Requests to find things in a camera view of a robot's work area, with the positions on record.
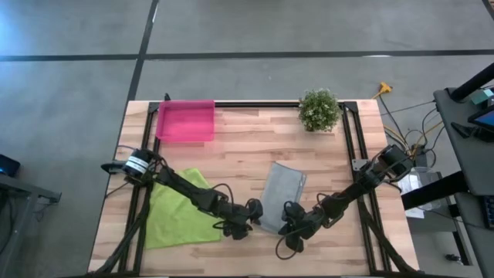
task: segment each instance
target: wooden table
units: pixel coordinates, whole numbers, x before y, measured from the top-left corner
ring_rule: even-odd
[[[375,100],[357,100],[369,157],[387,145]],[[140,147],[147,101],[129,102],[119,144]],[[318,192],[331,194],[352,183],[342,123],[332,132],[303,130],[296,108],[217,108],[215,139],[205,143],[161,144],[160,154],[175,170],[198,168],[211,185],[228,183],[235,202],[260,198],[274,161],[307,174],[300,204],[310,210]],[[156,127],[154,117],[151,138]],[[352,137],[357,141],[352,124]],[[152,149],[153,140],[149,142]],[[119,149],[116,159],[126,160],[130,152]],[[123,184],[123,175],[110,179],[108,190]],[[125,187],[104,203],[89,271],[101,266],[124,234],[132,188]],[[409,265],[418,269],[410,231],[399,192],[391,186],[377,188],[384,232]],[[145,250],[141,275],[160,276],[326,276],[368,274],[364,241],[356,202],[331,229],[321,228],[305,241],[305,251],[290,260],[274,253],[279,236],[254,227],[240,241],[231,237],[221,242],[190,244]],[[373,237],[377,265],[381,264],[377,240]],[[135,243],[129,260],[134,261]],[[285,246],[280,255],[291,253]]]

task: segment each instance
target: green plant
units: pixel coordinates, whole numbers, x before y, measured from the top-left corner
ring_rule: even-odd
[[[341,115],[338,100],[328,89],[306,91],[299,108],[306,131],[331,131]]]

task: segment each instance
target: pink plastic tray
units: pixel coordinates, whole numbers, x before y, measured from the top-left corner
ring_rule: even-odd
[[[168,100],[160,103],[156,136],[165,142],[204,142],[215,136],[213,100]]]

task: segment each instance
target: yellow-green cloth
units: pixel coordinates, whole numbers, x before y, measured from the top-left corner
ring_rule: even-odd
[[[210,188],[197,168],[177,172],[199,188]],[[158,183],[151,192],[150,211],[146,224],[146,249],[163,248],[186,243],[214,242],[221,230],[212,226],[218,220],[199,212],[188,198]]]

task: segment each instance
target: gray floor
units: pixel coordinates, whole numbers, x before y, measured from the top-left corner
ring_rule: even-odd
[[[0,56],[137,53],[150,5],[151,0],[4,0]],[[480,0],[162,0],[148,52],[491,49],[493,27]],[[136,99],[161,99],[164,93],[175,99],[294,99],[319,87],[358,99],[372,97],[386,81],[394,90],[384,99],[396,110],[432,100],[434,90],[458,86],[493,58],[147,61]],[[134,66],[0,63],[0,153],[22,162],[21,179],[63,192],[60,204],[33,222],[18,276],[86,271],[108,179],[100,164],[114,153]],[[433,107],[395,116],[405,132],[420,127]],[[387,117],[384,122],[391,126]],[[436,170],[458,170],[445,133],[435,150]],[[426,272],[479,276],[475,267],[443,260],[454,252],[449,236],[413,237]]]

